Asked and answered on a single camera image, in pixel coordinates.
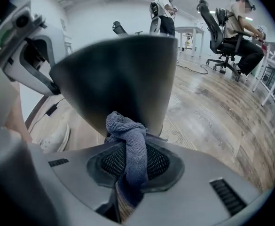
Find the black pants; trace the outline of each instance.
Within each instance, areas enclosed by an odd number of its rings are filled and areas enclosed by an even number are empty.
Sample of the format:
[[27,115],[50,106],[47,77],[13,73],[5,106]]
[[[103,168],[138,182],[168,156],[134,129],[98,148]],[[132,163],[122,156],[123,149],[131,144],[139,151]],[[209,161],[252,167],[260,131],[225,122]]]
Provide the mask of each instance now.
[[[225,39],[225,42],[236,45],[237,37]],[[264,57],[264,52],[260,47],[251,41],[242,39],[237,55],[242,57],[238,63],[241,73],[248,75],[262,60]]]
[[175,36],[175,24],[170,17],[160,16],[161,25],[160,33],[165,33],[167,35]]

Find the laminate flooring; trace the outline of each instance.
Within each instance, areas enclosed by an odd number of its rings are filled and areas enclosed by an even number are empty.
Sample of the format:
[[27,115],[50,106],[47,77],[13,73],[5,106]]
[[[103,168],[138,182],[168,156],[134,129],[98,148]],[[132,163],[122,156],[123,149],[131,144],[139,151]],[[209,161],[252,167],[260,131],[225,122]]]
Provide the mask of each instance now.
[[[181,66],[205,72],[199,66],[205,60],[184,52],[179,53],[178,60]],[[207,75],[201,75],[176,67],[161,137],[214,156],[263,192],[275,183],[275,104],[270,101],[264,107],[260,105],[267,92],[261,84],[252,92],[255,82],[252,76],[248,81],[243,76],[236,82],[229,69],[226,74],[207,70]],[[60,122],[66,122],[71,128],[66,150],[102,144],[103,136],[66,100],[58,104],[50,117],[43,116],[62,98],[61,95],[48,98],[37,113],[29,128],[34,141],[50,136]]]

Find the gray shirt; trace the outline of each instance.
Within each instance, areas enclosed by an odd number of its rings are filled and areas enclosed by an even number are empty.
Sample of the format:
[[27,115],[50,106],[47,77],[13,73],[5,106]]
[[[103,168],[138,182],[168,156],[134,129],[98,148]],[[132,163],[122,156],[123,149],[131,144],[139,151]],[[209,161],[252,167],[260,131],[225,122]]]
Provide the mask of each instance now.
[[243,17],[245,18],[245,13],[243,13],[240,8],[239,4],[237,2],[234,2],[230,5],[227,6],[226,8],[227,11],[227,17],[228,20],[226,22],[225,30],[224,30],[224,35],[225,38],[231,38],[237,36],[237,33],[234,32],[234,30],[237,31],[244,31],[243,27],[241,26],[238,18]]

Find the man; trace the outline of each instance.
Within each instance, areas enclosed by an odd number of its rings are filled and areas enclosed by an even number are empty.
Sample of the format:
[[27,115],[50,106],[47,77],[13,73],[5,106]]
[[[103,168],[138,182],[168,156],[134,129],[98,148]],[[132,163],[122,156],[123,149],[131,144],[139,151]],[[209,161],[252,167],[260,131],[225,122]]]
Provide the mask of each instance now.
[[[250,13],[252,8],[253,6],[249,0],[236,0],[227,7],[228,20],[224,31],[226,43],[236,45],[238,34],[234,32],[234,30],[244,31],[244,29],[247,29],[253,37],[263,39],[263,34],[246,20],[245,14]],[[262,60],[264,53],[260,47],[243,38],[237,55],[242,58],[240,62],[235,65],[235,69],[239,73],[248,75]]]
[[163,15],[159,16],[161,19],[160,33],[175,36],[175,25],[172,18],[175,10],[172,8],[169,0],[154,0],[163,9]]

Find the blue cloth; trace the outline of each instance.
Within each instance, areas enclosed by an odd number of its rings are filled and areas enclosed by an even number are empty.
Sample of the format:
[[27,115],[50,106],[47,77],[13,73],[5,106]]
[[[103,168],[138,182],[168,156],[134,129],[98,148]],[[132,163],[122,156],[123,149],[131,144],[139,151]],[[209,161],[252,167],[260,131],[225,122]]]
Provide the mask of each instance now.
[[160,138],[147,133],[141,123],[115,111],[107,116],[106,128],[111,136],[105,139],[105,143],[126,141],[126,168],[124,176],[118,180],[118,187],[127,202],[136,207],[142,200],[140,188],[148,181],[145,137]]

